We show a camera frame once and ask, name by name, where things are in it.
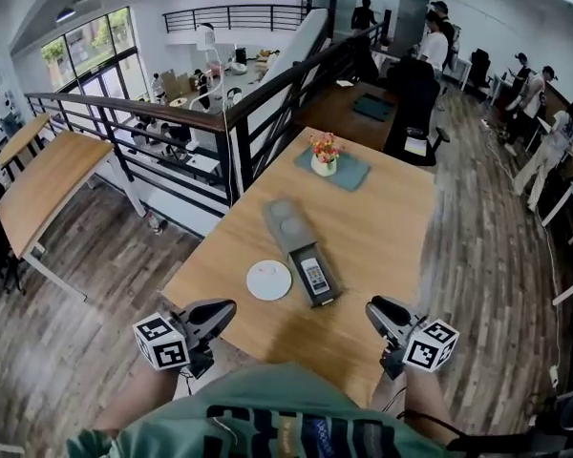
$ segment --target wooden table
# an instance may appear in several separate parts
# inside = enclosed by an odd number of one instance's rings
[[[32,156],[36,156],[36,152],[30,143],[36,139],[38,149],[41,150],[43,148],[40,139],[38,139],[38,134],[40,134],[42,128],[47,125],[47,122],[49,122],[48,112],[35,117],[19,129],[17,134],[11,138],[0,153],[0,168],[9,164],[26,147],[31,148],[30,152],[32,153]]]
[[[121,170],[110,142],[63,131],[35,157],[0,199],[0,221],[17,258],[23,258],[71,295],[86,296],[59,278],[32,254],[57,214],[108,160],[138,214],[145,211]]]
[[[393,108],[386,121],[375,120],[352,109],[354,101],[364,94],[372,94],[395,105],[398,102],[395,94],[369,83],[359,81],[353,87],[346,88],[334,83],[295,115],[295,123],[334,133],[344,139],[382,151],[391,132],[398,106]]]
[[[382,374],[385,343],[365,315],[375,295],[415,303],[422,243],[435,203],[433,176],[350,141],[371,171],[347,192],[293,164],[313,131],[304,129],[253,183],[163,289],[179,307],[213,298],[237,302],[223,337],[265,362],[296,361],[366,406]],[[281,260],[262,205],[290,197],[308,219],[344,288],[331,305],[310,309],[299,286],[276,302],[255,299],[246,273]]]

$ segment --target staircase railing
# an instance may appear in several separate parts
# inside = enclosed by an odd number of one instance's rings
[[[194,31],[199,24],[212,24],[215,29],[266,29],[297,31],[308,13],[317,7],[298,5],[227,5],[202,7],[165,13],[168,32]]]
[[[26,94],[26,97],[35,114],[50,111],[56,134],[60,129],[70,129],[112,142],[130,181],[136,178],[222,217],[301,131],[294,121],[298,111],[336,79],[352,78],[356,68],[355,55],[361,43],[367,43],[367,39],[371,46],[375,45],[388,32],[389,23],[388,14],[383,22],[361,35],[316,52],[327,38],[329,22],[320,36],[323,38],[317,41],[308,59],[294,63],[288,71],[227,110],[226,120],[222,114],[203,114],[118,98],[78,94]],[[289,94],[282,105],[254,130],[249,130],[249,118],[255,111],[287,87],[290,87]],[[81,112],[80,105],[88,113]],[[117,123],[114,117],[123,117],[117,112],[129,114],[131,118]],[[147,122],[165,121],[206,131],[214,137],[214,144],[212,147],[198,146],[192,156],[180,140],[159,134],[157,129],[151,132],[130,124],[132,120],[139,122],[143,118]],[[258,145],[263,134],[262,144]],[[135,136],[144,138],[144,143],[134,141]],[[200,163],[212,161],[216,167],[204,169],[200,166]]]

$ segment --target small vase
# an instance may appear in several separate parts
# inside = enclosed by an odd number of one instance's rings
[[[316,155],[312,155],[310,166],[319,177],[330,177],[337,171],[337,158],[331,163],[321,163]]]

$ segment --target door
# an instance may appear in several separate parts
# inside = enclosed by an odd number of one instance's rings
[[[391,55],[403,56],[422,40],[430,0],[399,0]]]

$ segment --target wooden floor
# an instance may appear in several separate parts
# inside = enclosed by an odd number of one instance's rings
[[[0,441],[34,457],[61,456],[65,438],[144,364],[131,324],[160,309],[157,289],[199,243],[173,226],[155,236],[103,184],[83,187],[41,241],[43,261],[88,301],[32,269],[22,279],[26,297],[0,296]]]
[[[482,126],[485,109],[456,89],[443,104],[452,142],[438,155],[421,298],[461,339],[440,379],[463,430],[521,431],[557,360],[545,233],[488,147],[512,175],[521,166]],[[27,297],[0,296],[0,440],[30,456],[61,453],[141,364],[131,323],[157,309],[157,289],[198,243],[175,227],[155,237],[105,186],[83,188],[43,242],[45,262],[90,303],[31,269]],[[562,372],[567,360],[564,348]]]

